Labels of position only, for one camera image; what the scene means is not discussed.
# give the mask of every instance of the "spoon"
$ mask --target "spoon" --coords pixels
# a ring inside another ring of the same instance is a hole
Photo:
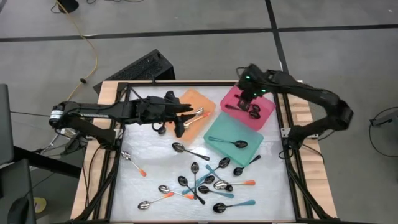
[[[230,162],[231,162],[231,159],[230,159],[230,158],[228,158],[228,157],[222,158],[222,160],[220,160],[220,161],[218,162],[218,167],[216,167],[216,168],[214,169],[214,171],[217,170],[218,168],[225,168],[225,167],[227,167],[228,164],[229,164]],[[209,176],[210,174],[212,174],[212,172],[209,172],[208,174],[204,175],[203,177],[200,177],[195,183],[196,183],[196,184],[201,183],[201,182],[202,182],[207,176]]]
[[[149,206],[150,206],[152,203],[157,202],[158,200],[162,200],[162,199],[164,199],[164,198],[171,197],[171,196],[173,196],[173,195],[174,195],[174,193],[173,193],[173,192],[170,192],[170,193],[168,193],[167,195],[164,195],[163,197],[158,198],[158,199],[156,199],[156,200],[154,200],[154,201],[152,201],[152,202],[143,201],[143,202],[141,202],[140,204],[138,204],[138,209],[141,209],[141,210],[148,209]]]
[[[199,199],[199,201],[200,201],[200,203],[201,203],[202,205],[206,204],[206,202],[205,202],[201,197],[199,197],[199,195],[196,194],[196,193],[188,186],[188,180],[187,180],[187,178],[185,178],[185,177],[183,177],[183,176],[179,176],[179,177],[178,177],[178,182],[180,183],[181,186],[188,187],[189,190]]]
[[[254,181],[254,180],[247,180],[247,181],[243,181],[243,182],[230,183],[230,184],[225,180],[219,180],[213,184],[213,187],[216,190],[221,190],[221,189],[227,188],[227,185],[232,186],[232,185],[255,185],[255,184],[256,184],[256,181]]]
[[[197,187],[201,186],[202,184],[211,184],[211,183],[213,183],[214,180],[215,180],[214,176],[213,176],[213,175],[210,175],[210,176],[206,177],[205,181],[203,181],[202,183],[196,184],[196,185],[194,186],[194,188],[197,188]],[[187,194],[188,192],[189,192],[189,189],[183,190],[183,191],[181,192],[181,194],[185,195],[185,194]]]
[[[261,158],[261,156],[260,155],[257,155],[250,163],[252,163],[252,162],[254,162],[254,161],[257,161],[257,160],[259,160]],[[243,169],[244,169],[245,167],[237,167],[237,168],[235,168],[234,169],[234,175],[236,175],[236,176],[239,176],[239,175],[241,175],[242,173],[243,173]]]
[[[173,147],[173,149],[174,149],[176,152],[184,152],[184,151],[185,151],[185,152],[189,152],[190,154],[194,154],[195,156],[201,157],[202,159],[204,159],[204,160],[206,160],[206,161],[209,161],[209,160],[210,160],[210,157],[208,157],[208,156],[199,155],[199,154],[196,154],[196,153],[194,153],[194,152],[191,152],[191,151],[186,150],[185,147],[184,147],[184,145],[181,144],[181,143],[175,142],[175,143],[172,144],[172,147]]]
[[[197,162],[192,162],[191,165],[191,171],[193,172],[193,178],[195,180],[195,182],[197,181],[197,172],[199,172],[199,164]],[[196,195],[197,195],[197,188],[194,187],[195,189],[195,194],[193,196],[193,199],[197,199]]]
[[[210,141],[219,141],[219,142],[226,142],[226,143],[231,143],[234,144],[236,147],[238,148],[244,148],[246,146],[248,146],[248,143],[246,141],[243,140],[237,140],[236,142],[231,142],[231,141],[227,141],[227,140],[222,140],[213,136],[209,136],[209,140]]]
[[[193,200],[193,195],[182,195],[182,194],[180,194],[180,193],[171,191],[171,190],[169,189],[169,187],[166,186],[166,185],[160,185],[160,186],[158,187],[158,189],[159,189],[159,191],[162,192],[163,194],[168,194],[168,193],[170,193],[170,192],[173,192],[173,193],[175,193],[175,194],[177,194],[177,195],[181,195],[181,196],[183,196],[183,197],[186,197],[186,198],[188,198],[188,199]]]
[[[244,111],[244,110],[242,110],[242,109],[240,109],[240,108],[237,108],[237,107],[232,106],[232,105],[229,105],[229,104],[225,105],[225,108],[233,109],[233,110],[240,110],[240,111],[243,111],[243,112],[248,112],[248,113],[249,113],[249,116],[250,116],[252,119],[260,119],[260,118],[261,118],[259,112],[256,111],[254,108],[253,108],[253,110],[250,110],[250,111]]]
[[[206,169],[210,171],[210,173],[214,174],[219,180],[222,180],[215,172],[214,170],[209,166],[209,164],[206,165]]]
[[[242,203],[237,203],[234,205],[225,205],[224,203],[217,203],[213,206],[213,211],[216,213],[222,213],[226,210],[228,207],[232,206],[242,206],[242,205],[255,205],[256,201],[255,200],[248,200],[247,202],[242,202]]]
[[[202,118],[206,118],[206,117],[209,116],[210,114],[211,114],[211,112],[207,112],[207,113],[205,113],[204,115],[202,115],[202,116],[200,116],[200,117],[197,117],[197,118],[193,119],[192,121],[190,121],[190,122],[188,122],[188,123],[184,123],[184,129],[185,129],[185,130],[188,129],[189,126],[190,126],[192,123],[194,123],[194,122],[196,122],[196,121],[198,121],[198,120],[200,120],[200,119],[202,119]]]
[[[137,166],[137,164],[136,164],[135,162],[133,162],[133,161],[131,160],[131,155],[130,155],[127,151],[123,151],[121,154],[122,154],[122,157],[123,157],[125,160],[129,160],[129,161],[131,161],[131,162],[134,164],[134,166],[137,168],[137,170],[139,171],[139,173],[141,174],[141,176],[145,177],[145,176],[147,175],[142,169],[140,169],[140,168]]]
[[[198,188],[198,190],[199,190],[200,193],[203,193],[203,194],[207,194],[208,192],[213,192],[214,194],[219,194],[219,195],[222,195],[222,196],[224,196],[224,197],[234,198],[234,195],[233,195],[233,194],[215,192],[215,191],[210,190],[207,186],[200,186],[200,187]]]

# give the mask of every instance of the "teal tray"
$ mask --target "teal tray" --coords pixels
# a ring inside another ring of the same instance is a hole
[[[245,148],[237,148],[231,143],[210,141],[209,136],[235,142],[237,140],[244,140],[248,143]],[[210,129],[203,137],[207,144],[224,156],[229,157],[240,166],[247,166],[264,137],[253,131],[238,120],[230,117],[228,114],[221,112]]]

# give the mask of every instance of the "white table surface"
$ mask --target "white table surface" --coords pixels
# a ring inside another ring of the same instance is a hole
[[[294,220],[294,211],[290,188],[287,179],[285,162],[278,158],[282,150],[280,141],[279,125],[276,112],[274,111],[259,133],[264,135],[264,140],[257,153],[262,157],[244,169],[239,177],[233,175],[233,169],[237,165],[231,161],[225,169],[218,169],[216,173],[228,182],[240,182],[244,180],[255,180],[256,185],[235,185],[232,194],[234,198],[226,198],[217,194],[201,194],[206,204],[202,205],[198,200],[189,200],[179,195],[160,200],[153,203],[147,210],[139,210],[138,204],[142,201],[153,201],[163,196],[158,191],[158,186],[167,185],[176,192],[185,190],[178,184],[177,177],[182,175],[188,179],[193,186],[193,174],[190,166],[192,162],[198,162],[200,166],[197,178],[205,175],[205,168],[209,164],[212,168],[217,167],[223,158],[209,145],[205,144],[203,135],[211,126],[216,117],[221,113],[220,101],[227,94],[230,86],[162,86],[162,87],[135,87],[134,89],[142,97],[147,95],[161,96],[169,90],[173,90],[176,97],[182,96],[189,88],[205,95],[216,103],[215,114],[211,121],[197,138],[186,146],[192,148],[193,152],[209,156],[210,161],[204,161],[197,156],[187,152],[177,153],[171,145],[178,142],[173,133],[159,136],[152,130],[151,125],[137,124],[126,126],[123,139],[122,151],[131,154],[132,160],[147,173],[142,177],[134,165],[121,159],[119,172],[114,191],[113,208],[111,213],[112,222],[211,222],[211,221],[289,221]],[[274,101],[271,94],[264,97]],[[136,96],[131,93],[131,100]],[[253,206],[231,207],[224,213],[215,213],[213,205],[223,202],[226,205],[245,202],[254,199]]]

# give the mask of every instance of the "black floor strip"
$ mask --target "black floor strip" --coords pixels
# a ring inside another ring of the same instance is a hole
[[[0,2],[0,12],[2,11],[2,9],[4,8],[4,6],[6,5],[7,0],[2,0]]]
[[[286,62],[286,58],[285,58],[285,53],[282,47],[282,42],[280,41],[280,36],[279,36],[279,30],[277,27],[277,23],[276,23],[276,19],[275,19],[275,14],[274,14],[274,10],[272,9],[272,4],[271,4],[271,0],[265,0],[266,5],[267,5],[267,11],[268,11],[268,16],[269,16],[269,20],[271,22],[271,28],[272,28],[272,34],[274,35],[274,40],[275,40],[275,45],[276,45],[276,49],[277,49],[277,53],[278,53],[278,57],[279,57],[279,62],[282,66],[282,70],[284,72],[289,72],[288,68],[287,68],[287,62]],[[289,104],[289,99],[287,97],[286,94],[283,94],[283,100],[284,100],[284,106],[285,106],[285,110],[286,110],[286,117],[287,117],[287,121],[289,123],[289,127],[293,126],[293,117],[292,117],[292,112],[290,110],[290,104]],[[301,157],[300,157],[300,153],[294,151],[293,152],[294,156],[295,156],[295,160],[296,160],[296,166],[297,166],[297,171],[298,171],[298,176],[302,181],[302,184],[305,188],[307,188],[307,183],[305,181],[305,175],[304,175],[304,169],[302,166],[302,161],[301,161]],[[294,209],[295,209],[295,215],[300,214],[297,210],[300,210],[300,207],[298,205],[297,202],[297,193],[295,194],[296,198],[293,198],[292,201],[293,203],[295,202],[296,204],[293,204]],[[305,210],[307,212],[307,218],[313,218],[313,214],[312,214],[312,208],[311,205],[309,204],[309,202],[304,199],[304,204],[305,204]]]
[[[398,24],[326,26],[326,27],[290,27],[290,28],[278,28],[278,32],[313,32],[313,31],[372,30],[372,29],[398,29]]]
[[[127,34],[98,34],[85,36],[87,39],[116,39],[116,38],[134,38],[134,37],[172,37],[185,35],[213,35],[213,34],[258,34],[272,32],[271,28],[247,28],[247,29],[218,29],[218,30],[186,30],[186,31],[168,31],[168,32],[143,32]],[[49,37],[10,37],[0,38],[0,42],[35,42],[35,41],[53,41],[53,40],[80,40],[79,35],[68,36],[49,36]]]

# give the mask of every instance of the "black handle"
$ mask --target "black handle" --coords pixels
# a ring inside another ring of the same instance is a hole
[[[208,157],[208,156],[199,155],[199,154],[196,154],[196,153],[188,151],[188,150],[185,150],[185,151],[189,152],[190,154],[194,154],[195,156],[201,157],[202,159],[204,159],[206,161],[210,160],[210,157]]]

